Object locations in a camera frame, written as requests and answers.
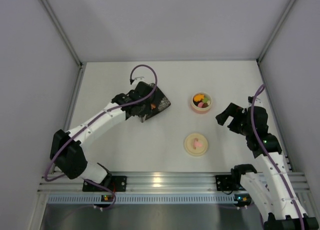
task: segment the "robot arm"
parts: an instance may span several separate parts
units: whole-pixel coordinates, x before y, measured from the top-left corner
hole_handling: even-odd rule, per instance
[[[262,107],[261,100],[256,98],[254,102],[253,119],[256,132],[268,154],[260,146],[253,131],[253,98],[249,97],[248,101],[249,107],[246,109],[230,103],[216,119],[219,125],[224,125],[229,116],[233,117],[228,128],[245,136],[247,146],[252,151],[257,165],[262,168],[268,186],[260,182],[252,165],[244,164],[231,169],[234,189],[247,190],[263,217],[265,230],[318,229],[316,218],[308,217],[293,190],[280,144],[275,136],[268,133],[268,114]]]
[[[162,91],[155,84],[145,83],[143,77],[132,80],[131,84],[135,86],[134,90],[116,95],[88,121],[67,132],[59,130],[54,134],[50,159],[55,158],[56,166],[69,179],[81,177],[107,187],[111,173],[99,163],[87,162],[84,152],[113,126],[132,116],[138,116],[144,122],[171,105]]]

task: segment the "metal frame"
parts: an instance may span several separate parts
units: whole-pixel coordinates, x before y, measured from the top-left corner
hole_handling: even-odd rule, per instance
[[[65,46],[67,47],[68,51],[70,52],[72,58],[74,59],[75,63],[79,67],[79,73],[77,75],[75,86],[72,92],[72,97],[70,104],[68,106],[68,111],[66,114],[65,124],[63,125],[64,130],[69,129],[71,119],[74,113],[75,105],[77,102],[78,94],[80,91],[82,79],[84,76],[86,65],[83,65],[81,60],[79,59],[75,49],[73,48],[69,38],[67,37],[61,23],[59,22],[57,16],[54,13],[54,10],[49,4],[48,0],[39,0],[42,4],[44,10],[46,11],[49,19],[52,21],[55,29],[57,30],[58,34],[60,35],[61,39],[63,40]],[[288,15],[290,14],[293,6],[297,0],[289,0],[288,4],[285,7],[282,15],[280,16],[277,24],[275,25],[270,37],[268,38],[266,44],[264,45],[259,57],[257,58],[257,64],[260,70],[260,74],[262,77],[263,82],[266,83],[265,77],[261,70],[260,63],[264,59],[265,55],[267,54],[268,50],[270,49],[272,43],[274,42],[276,36],[280,32],[281,28],[283,27]],[[274,104],[272,101],[272,97],[270,93],[267,91],[267,97],[271,105],[272,113],[274,115],[277,128],[279,131],[280,140],[283,142],[284,148],[286,148],[286,141],[284,139],[284,134],[282,132],[282,128],[279,127],[279,121],[277,113],[275,112]],[[56,169],[55,172],[52,171],[53,177],[54,175],[60,174],[59,169]],[[134,202],[135,200],[128,200],[134,199],[134,196],[139,195],[149,195],[149,196],[169,196],[172,194],[183,196],[186,194],[191,194],[192,196],[198,197],[208,197],[208,196],[215,196],[215,194],[219,195],[220,193],[217,192],[217,186],[215,183],[214,176],[217,174],[228,174],[228,173],[161,173],[161,172],[151,172],[151,173],[141,173],[141,172],[118,172],[114,173],[114,175],[126,175],[127,178],[127,192],[122,193],[123,197],[132,197],[126,198],[127,203]],[[292,182],[294,191],[298,195],[302,206],[306,209],[310,216],[316,216],[320,219],[319,212],[315,205],[313,196],[309,189],[309,185],[305,178],[305,175],[300,172],[290,172],[289,178]],[[43,179],[39,185],[38,195],[37,195],[37,203],[36,207],[33,211],[32,218],[29,224],[28,229],[39,229],[41,226],[43,214],[45,212],[46,204],[48,200],[51,202],[53,194],[58,195],[66,195],[71,194],[71,196],[93,196],[93,193],[83,193],[82,192],[82,183],[81,179],[69,180],[66,177],[60,178],[55,182],[47,183]],[[201,203],[212,203],[208,199],[205,198],[204,202]],[[183,203],[185,199],[178,201],[178,203]]]

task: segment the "gray wall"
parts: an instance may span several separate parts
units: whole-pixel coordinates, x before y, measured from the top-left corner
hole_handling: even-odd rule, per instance
[[[26,229],[77,68],[38,0],[0,0],[0,223]]]
[[[293,166],[320,205],[320,0],[298,0],[262,62]]]
[[[288,0],[49,0],[83,61],[256,59]]]

